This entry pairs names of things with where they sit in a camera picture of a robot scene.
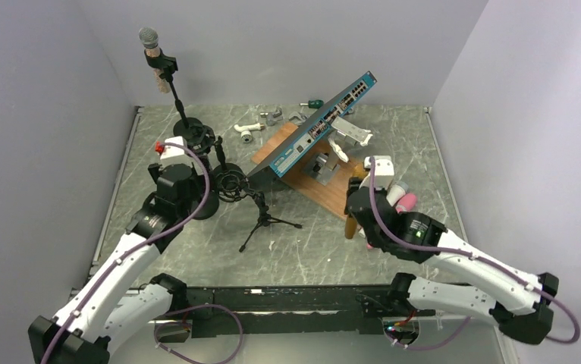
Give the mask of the white microphone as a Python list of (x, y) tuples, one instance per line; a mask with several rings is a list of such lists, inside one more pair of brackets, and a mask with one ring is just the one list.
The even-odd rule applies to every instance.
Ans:
[(397, 202), (408, 193), (408, 190), (408, 184), (401, 180), (395, 181), (388, 189), (386, 199), (390, 205), (395, 206)]

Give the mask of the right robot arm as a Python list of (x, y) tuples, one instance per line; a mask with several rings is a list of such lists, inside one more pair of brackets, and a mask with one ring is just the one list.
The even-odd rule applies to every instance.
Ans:
[(367, 242), (398, 259), (462, 278), (460, 284), (436, 284), (415, 275), (396, 275), (386, 296), (393, 313), (436, 309), (472, 316), (525, 344), (537, 345), (549, 337), (554, 321), (551, 301), (559, 284), (556, 276), (506, 265), (434, 218), (421, 212), (397, 212), (385, 196), (366, 178), (349, 179), (345, 212), (365, 231)]

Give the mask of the pink microphone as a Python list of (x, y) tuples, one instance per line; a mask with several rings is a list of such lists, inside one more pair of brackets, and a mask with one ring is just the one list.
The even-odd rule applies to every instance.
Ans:
[(395, 206), (392, 206), (398, 213), (409, 212), (414, 209), (417, 204), (417, 197), (413, 193), (407, 193), (402, 197)]

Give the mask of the tall black round-base stand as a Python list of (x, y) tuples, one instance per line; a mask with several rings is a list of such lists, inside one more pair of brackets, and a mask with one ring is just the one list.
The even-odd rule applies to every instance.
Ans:
[(160, 61), (160, 67), (163, 70), (162, 78), (170, 86), (174, 97), (174, 106), (180, 116), (180, 120), (173, 126), (173, 134), (175, 137), (183, 137), (187, 141), (188, 146), (198, 144), (203, 136), (202, 123), (197, 118), (187, 117), (184, 104), (179, 98), (174, 86), (174, 73), (178, 71), (177, 59), (165, 55), (162, 51)]

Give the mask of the black round-base clip stand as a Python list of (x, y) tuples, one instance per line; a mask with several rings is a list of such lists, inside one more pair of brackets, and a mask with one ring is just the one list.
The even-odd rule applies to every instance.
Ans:
[[(189, 195), (190, 197), (190, 212), (194, 212), (199, 204), (201, 203), (204, 196), (204, 192), (195, 191)], [(217, 211), (220, 205), (218, 194), (211, 189), (209, 191), (209, 196), (206, 198), (206, 202), (203, 204), (201, 209), (193, 216), (195, 220), (206, 220), (211, 218)]]

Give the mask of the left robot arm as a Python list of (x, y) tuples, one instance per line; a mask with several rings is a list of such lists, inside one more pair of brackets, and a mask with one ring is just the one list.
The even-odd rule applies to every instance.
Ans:
[(160, 315), (175, 319), (189, 307), (187, 285), (168, 274), (156, 275), (133, 297), (126, 293), (200, 213), (212, 179), (205, 166), (153, 164), (149, 171), (156, 189), (114, 252), (63, 308), (29, 326), (36, 363), (107, 363), (149, 321)]

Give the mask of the grey-headed tan microphone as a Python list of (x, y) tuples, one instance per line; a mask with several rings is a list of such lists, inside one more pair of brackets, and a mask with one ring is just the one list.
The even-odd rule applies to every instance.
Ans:
[(170, 86), (162, 78), (163, 70), (160, 67), (162, 50), (159, 47), (159, 36), (151, 27), (142, 27), (139, 31), (139, 39), (144, 47), (144, 55), (148, 65), (153, 69), (158, 89), (161, 93), (170, 93)]

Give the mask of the black round-base shock-mount stand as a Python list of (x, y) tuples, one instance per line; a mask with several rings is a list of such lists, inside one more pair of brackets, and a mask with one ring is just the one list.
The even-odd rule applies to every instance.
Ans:
[(183, 137), (188, 148), (201, 159), (217, 191), (236, 190), (240, 187), (241, 169), (238, 165), (226, 162), (222, 140), (217, 140), (211, 127), (193, 123), (185, 127), (179, 123), (173, 127), (173, 133), (176, 137)]

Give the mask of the gold microphone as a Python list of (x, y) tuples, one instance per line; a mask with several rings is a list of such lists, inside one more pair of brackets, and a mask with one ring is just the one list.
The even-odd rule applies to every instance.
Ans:
[(359, 208), (359, 203), (356, 201), (355, 193), (360, 189), (364, 178), (368, 175), (368, 171), (364, 168), (363, 163), (357, 164), (347, 182), (346, 205), (344, 207), (345, 225), (344, 236), (351, 240), (356, 233), (357, 220), (355, 217), (356, 210)]

